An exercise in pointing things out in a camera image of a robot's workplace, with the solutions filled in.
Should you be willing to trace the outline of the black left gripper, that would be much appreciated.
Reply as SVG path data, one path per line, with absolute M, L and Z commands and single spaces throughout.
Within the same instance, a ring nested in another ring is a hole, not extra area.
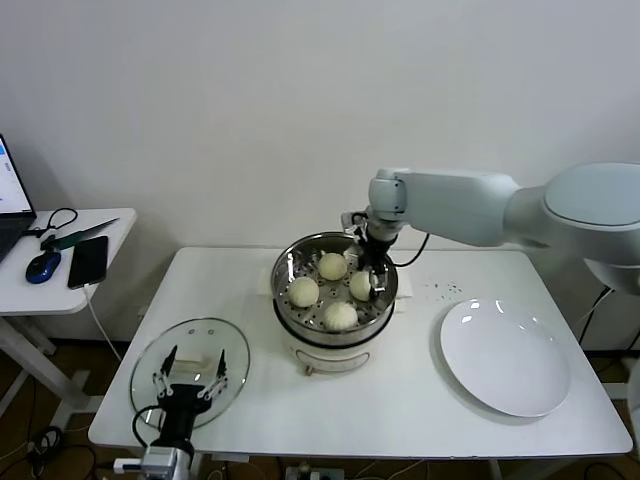
M 169 381 L 177 346 L 162 361 L 160 370 L 152 375 L 158 397 L 158 406 L 164 412 L 164 420 L 158 437 L 159 445 L 177 445 L 191 439 L 196 418 L 206 413 L 228 387 L 226 352 L 220 353 L 214 379 L 205 387 L 191 384 L 175 384 Z

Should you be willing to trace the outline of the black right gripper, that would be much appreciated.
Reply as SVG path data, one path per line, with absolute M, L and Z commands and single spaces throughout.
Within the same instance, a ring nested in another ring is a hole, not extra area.
M 374 238 L 367 229 L 357 228 L 355 230 L 359 249 L 350 251 L 350 265 L 354 271 L 369 271 L 369 300 L 379 298 L 387 286 L 387 253 L 395 243 L 394 237 L 379 240 Z

